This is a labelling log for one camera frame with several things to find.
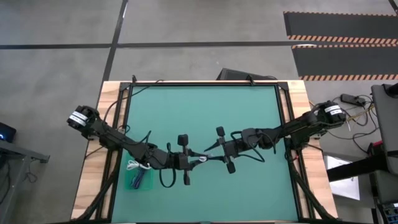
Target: green mat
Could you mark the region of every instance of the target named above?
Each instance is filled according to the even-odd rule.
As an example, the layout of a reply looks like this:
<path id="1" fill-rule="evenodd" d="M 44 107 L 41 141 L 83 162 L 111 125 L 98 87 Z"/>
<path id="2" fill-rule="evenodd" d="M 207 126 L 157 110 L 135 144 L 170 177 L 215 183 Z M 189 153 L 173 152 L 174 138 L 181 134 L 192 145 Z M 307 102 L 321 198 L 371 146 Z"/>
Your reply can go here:
<path id="1" fill-rule="evenodd" d="M 153 86 L 133 97 L 128 125 L 127 135 L 135 140 L 152 130 L 149 142 L 164 150 L 170 142 L 173 151 L 181 151 L 177 135 L 188 134 L 192 150 L 203 152 L 216 141 L 218 126 L 226 133 L 273 128 L 280 125 L 280 118 L 273 86 Z M 126 190 L 126 168 L 121 167 L 112 222 L 297 221 L 284 143 L 277 144 L 276 155 L 272 150 L 259 151 L 265 163 L 237 158 L 234 174 L 220 161 L 196 167 L 190 173 L 190 186 L 183 184 L 183 172 L 177 171 L 170 189 L 161 186 L 155 170 L 152 190 Z M 212 153 L 222 155 L 223 150 L 219 147 Z M 162 173 L 169 184 L 171 170 Z"/>

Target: concrete floor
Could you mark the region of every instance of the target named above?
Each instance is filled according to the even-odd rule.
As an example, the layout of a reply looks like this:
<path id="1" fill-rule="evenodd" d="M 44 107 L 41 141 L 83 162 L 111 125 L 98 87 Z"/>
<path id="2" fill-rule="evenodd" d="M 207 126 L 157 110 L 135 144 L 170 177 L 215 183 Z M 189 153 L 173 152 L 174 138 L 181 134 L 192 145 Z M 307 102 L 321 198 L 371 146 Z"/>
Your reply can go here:
<path id="1" fill-rule="evenodd" d="M 120 5 L 121 0 L 1 0 L 0 44 L 110 43 Z M 119 42 L 287 40 L 283 11 L 394 13 L 385 0 L 130 0 Z M 18 145 L 51 155 L 47 165 L 32 165 L 39 180 L 25 183 L 13 223 L 69 219 L 87 142 L 66 119 L 78 105 L 96 105 L 107 56 L 107 49 L 0 50 L 0 121 L 17 128 Z M 223 67 L 298 79 L 289 47 L 228 47 L 118 50 L 110 80 L 133 74 L 140 80 L 214 80 Z M 321 102 L 340 93 L 368 95 L 376 83 L 392 82 L 306 86 L 309 98 Z M 371 129 L 369 124 L 354 130 Z M 351 135 L 346 126 L 334 132 Z M 378 139 L 377 132 L 359 142 L 366 147 Z M 326 152 L 364 156 L 351 141 L 326 135 L 321 144 Z M 361 202 L 336 198 L 341 218 L 372 221 L 363 180 Z"/>

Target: black mat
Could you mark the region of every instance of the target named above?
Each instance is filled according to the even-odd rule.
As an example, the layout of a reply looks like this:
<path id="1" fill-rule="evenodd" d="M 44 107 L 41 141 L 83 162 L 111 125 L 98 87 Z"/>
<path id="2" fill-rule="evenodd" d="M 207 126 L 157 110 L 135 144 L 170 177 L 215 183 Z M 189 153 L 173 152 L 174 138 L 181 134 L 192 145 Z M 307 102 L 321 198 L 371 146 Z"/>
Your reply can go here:
<path id="1" fill-rule="evenodd" d="M 398 38 L 396 15 L 284 12 L 284 18 L 292 40 L 395 44 Z"/>
<path id="2" fill-rule="evenodd" d="M 395 44 L 293 46 L 302 80 L 398 79 L 398 47 Z"/>

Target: wooden table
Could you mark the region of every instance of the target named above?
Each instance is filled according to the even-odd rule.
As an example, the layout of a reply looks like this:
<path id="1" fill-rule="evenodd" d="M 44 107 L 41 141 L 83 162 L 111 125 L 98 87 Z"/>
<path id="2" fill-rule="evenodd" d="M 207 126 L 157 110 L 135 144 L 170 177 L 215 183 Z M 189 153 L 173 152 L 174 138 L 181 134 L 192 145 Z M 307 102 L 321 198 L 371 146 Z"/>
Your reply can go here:
<path id="1" fill-rule="evenodd" d="M 248 82 L 248 81 L 164 81 L 167 82 Z M 304 112 L 310 110 L 310 104 L 308 102 L 307 92 L 305 90 L 304 82 L 301 80 L 279 80 L 279 81 L 256 81 L 256 82 L 287 82 L 289 84 L 289 92 L 290 99 L 293 106 L 294 116 L 299 117 Z M 108 107 L 116 101 L 119 93 L 120 81 L 116 82 L 104 82 L 101 90 L 101 94 L 99 96 L 98 103 L 98 111 L 101 117 L 105 114 L 105 111 Z M 287 114 L 287 104 L 284 97 L 284 92 L 281 91 L 282 94 L 282 104 L 284 106 L 285 111 L 285 119 L 289 120 L 289 115 Z M 121 121 L 124 118 L 124 109 L 126 106 L 126 102 L 123 102 L 121 105 L 121 113 L 119 117 L 119 125 L 121 125 Z M 115 108 L 113 107 L 108 117 L 106 118 L 106 122 L 108 124 L 112 124 L 114 117 Z M 319 147 L 319 141 L 315 139 L 311 139 L 311 145 Z M 100 145 L 97 141 L 90 141 L 87 148 L 87 154 L 99 148 Z M 101 180 L 104 171 L 104 163 L 106 158 L 106 149 L 100 149 L 98 152 L 92 154 L 89 158 L 84 161 L 83 170 L 80 176 L 80 183 L 78 186 L 78 190 L 76 193 L 75 204 L 73 206 L 72 216 L 71 218 L 79 217 L 87 208 L 87 206 L 92 202 L 95 198 L 96 194 L 99 192 L 101 187 Z M 312 147 L 307 147 L 302 151 L 303 160 L 305 164 L 305 171 L 308 177 L 308 183 L 311 191 L 314 193 L 318 201 L 325 207 L 329 214 L 337 217 L 337 211 L 335 207 L 335 203 L 333 200 L 333 196 L 331 193 L 328 176 L 326 174 L 325 164 L 323 162 L 322 152 L 318 149 L 314 149 Z M 305 197 L 299 187 L 300 194 L 300 203 L 302 204 L 303 216 L 308 217 L 307 204 L 305 201 Z M 103 207 L 103 215 L 106 215 L 109 206 L 109 195 L 110 190 L 108 191 Z"/>

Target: white label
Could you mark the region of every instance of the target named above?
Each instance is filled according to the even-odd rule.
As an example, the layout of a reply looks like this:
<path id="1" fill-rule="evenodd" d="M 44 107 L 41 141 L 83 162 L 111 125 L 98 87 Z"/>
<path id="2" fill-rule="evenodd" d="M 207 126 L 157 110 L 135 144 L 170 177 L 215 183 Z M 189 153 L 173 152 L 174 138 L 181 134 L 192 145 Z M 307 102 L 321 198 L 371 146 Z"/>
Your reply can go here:
<path id="1" fill-rule="evenodd" d="M 327 112 L 329 112 L 329 111 L 337 110 L 337 109 L 340 109 L 340 106 L 339 106 L 339 105 L 329 106 L 328 108 L 325 109 L 325 112 L 327 113 Z"/>
<path id="2" fill-rule="evenodd" d="M 335 114 L 338 114 L 338 113 L 343 113 L 343 112 L 341 110 L 334 110 L 334 111 L 330 112 L 331 115 L 335 115 Z"/>
<path id="3" fill-rule="evenodd" d="M 82 119 L 83 121 L 86 121 L 86 120 L 88 119 L 86 116 L 84 116 L 84 115 L 82 115 L 81 113 L 76 112 L 76 111 L 74 111 L 74 112 L 72 113 L 72 115 L 75 115 L 76 117 Z"/>
<path id="4" fill-rule="evenodd" d="M 83 120 L 81 120 L 80 118 L 78 118 L 78 117 L 76 117 L 74 115 L 70 115 L 69 118 L 74 120 L 74 121 L 76 121 L 77 123 L 79 123 L 79 124 L 81 124 L 83 126 L 86 126 L 86 123 Z"/>

